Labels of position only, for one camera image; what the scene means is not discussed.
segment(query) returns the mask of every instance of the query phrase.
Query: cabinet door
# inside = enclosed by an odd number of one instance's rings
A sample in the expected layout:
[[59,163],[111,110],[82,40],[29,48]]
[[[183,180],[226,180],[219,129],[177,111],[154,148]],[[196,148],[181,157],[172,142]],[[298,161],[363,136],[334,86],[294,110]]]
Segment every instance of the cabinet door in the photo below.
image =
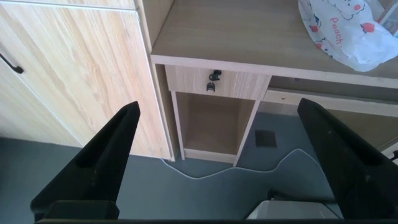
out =
[[71,6],[92,6],[135,9],[134,0],[11,0],[15,2],[34,2],[47,4],[63,4]]
[[0,90],[1,137],[81,146],[3,61]]
[[138,101],[132,153],[170,158],[135,11],[2,2],[0,28],[21,79],[83,145]]

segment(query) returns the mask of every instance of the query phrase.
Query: white cable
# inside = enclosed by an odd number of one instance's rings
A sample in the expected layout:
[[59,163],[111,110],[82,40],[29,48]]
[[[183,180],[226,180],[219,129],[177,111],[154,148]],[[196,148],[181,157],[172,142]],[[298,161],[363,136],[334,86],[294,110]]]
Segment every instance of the white cable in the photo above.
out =
[[319,170],[322,172],[322,174],[325,175],[325,173],[323,173],[323,170],[322,170],[322,168],[319,166],[319,164],[317,163],[317,161],[316,161],[312,156],[310,156],[308,153],[306,153],[305,151],[303,151],[302,149],[294,149],[293,151],[291,151],[290,153],[288,153],[285,157],[283,157],[283,159],[281,159],[281,160],[278,162],[278,164],[276,165],[276,167],[273,168],[272,170],[261,171],[261,170],[252,170],[252,169],[247,169],[247,168],[242,168],[242,167],[230,167],[230,168],[227,168],[227,169],[225,169],[225,170],[221,170],[221,171],[215,172],[214,174],[206,175],[206,176],[203,176],[203,177],[191,177],[191,176],[189,176],[188,174],[184,174],[182,171],[178,170],[178,169],[175,168],[174,166],[171,166],[170,164],[168,164],[168,163],[167,163],[166,161],[164,161],[163,159],[160,159],[160,160],[161,160],[166,166],[168,166],[169,168],[171,168],[171,169],[173,169],[174,171],[178,172],[179,174],[183,175],[184,177],[187,177],[187,178],[192,179],[192,180],[202,180],[202,179],[205,179],[205,178],[213,177],[214,175],[218,175],[218,174],[220,174],[220,173],[223,173],[223,172],[226,172],[226,171],[232,170],[232,169],[245,170],[245,171],[255,172],[255,173],[259,173],[259,174],[267,174],[267,173],[270,173],[270,172],[274,172],[276,169],[278,169],[279,165],[280,165],[286,158],[288,158],[293,152],[295,152],[295,151],[303,152],[305,155],[307,155],[309,158],[311,158],[312,161],[319,167]]

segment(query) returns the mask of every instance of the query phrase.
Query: drawer lock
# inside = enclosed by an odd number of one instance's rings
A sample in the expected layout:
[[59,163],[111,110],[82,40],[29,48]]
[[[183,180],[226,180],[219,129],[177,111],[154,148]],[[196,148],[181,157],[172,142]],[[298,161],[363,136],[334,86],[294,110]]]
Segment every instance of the drawer lock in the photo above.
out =
[[221,75],[221,71],[220,70],[214,70],[213,74],[209,75],[209,80],[210,82],[207,83],[206,86],[206,91],[216,91],[216,85],[214,84],[214,81],[219,81],[220,78],[219,76]]

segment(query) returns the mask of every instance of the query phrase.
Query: plastic bag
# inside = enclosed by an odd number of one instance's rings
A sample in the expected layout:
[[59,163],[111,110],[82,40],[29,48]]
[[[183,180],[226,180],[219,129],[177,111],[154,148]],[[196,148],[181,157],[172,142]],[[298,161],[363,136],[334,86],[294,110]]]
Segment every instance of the plastic bag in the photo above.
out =
[[356,71],[398,55],[398,38],[373,20],[363,0],[298,0],[298,8],[317,47]]

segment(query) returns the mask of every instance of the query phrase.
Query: open shelf compartment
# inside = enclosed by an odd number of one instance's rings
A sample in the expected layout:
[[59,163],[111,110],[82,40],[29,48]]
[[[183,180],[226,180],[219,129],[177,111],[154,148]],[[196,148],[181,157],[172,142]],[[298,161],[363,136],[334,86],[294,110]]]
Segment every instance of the open shelf compartment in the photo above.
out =
[[182,158],[235,163],[255,101],[172,92]]

